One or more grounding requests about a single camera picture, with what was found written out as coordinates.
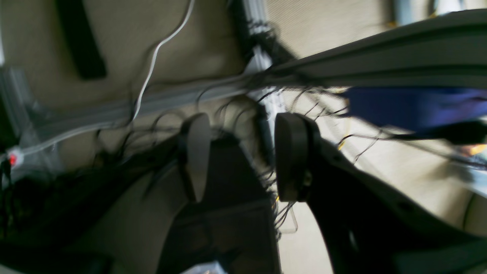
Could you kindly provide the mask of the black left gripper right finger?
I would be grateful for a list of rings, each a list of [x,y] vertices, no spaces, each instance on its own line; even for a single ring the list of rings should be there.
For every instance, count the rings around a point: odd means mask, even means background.
[[[355,167],[314,120],[275,117],[280,199],[305,202],[336,274],[473,274],[486,270],[486,239],[439,220]]]

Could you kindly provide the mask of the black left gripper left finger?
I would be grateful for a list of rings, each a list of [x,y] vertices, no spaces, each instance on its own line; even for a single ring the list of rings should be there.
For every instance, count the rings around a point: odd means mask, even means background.
[[[155,274],[176,215],[205,194],[207,114],[131,157],[49,183],[23,180],[3,204],[1,266],[20,274]]]

